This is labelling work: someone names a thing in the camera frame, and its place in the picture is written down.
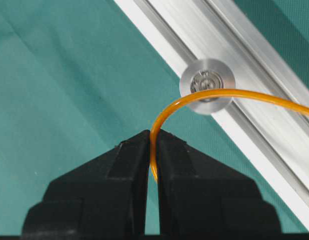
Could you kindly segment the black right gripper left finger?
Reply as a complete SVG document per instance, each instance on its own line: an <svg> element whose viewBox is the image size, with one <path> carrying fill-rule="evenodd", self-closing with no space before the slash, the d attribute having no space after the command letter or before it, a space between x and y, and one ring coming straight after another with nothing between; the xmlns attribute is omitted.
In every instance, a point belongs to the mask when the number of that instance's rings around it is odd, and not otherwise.
<svg viewBox="0 0 309 240"><path fill-rule="evenodd" d="M150 132L52 180L31 207L23 235L143 235Z"/></svg>

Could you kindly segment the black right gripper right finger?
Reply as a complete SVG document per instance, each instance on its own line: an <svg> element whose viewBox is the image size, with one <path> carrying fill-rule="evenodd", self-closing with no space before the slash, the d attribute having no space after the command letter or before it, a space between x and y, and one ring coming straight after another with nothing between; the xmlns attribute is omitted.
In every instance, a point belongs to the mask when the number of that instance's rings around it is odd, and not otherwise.
<svg viewBox="0 0 309 240"><path fill-rule="evenodd" d="M281 233L250 177L164 130L156 154L162 234Z"/></svg>

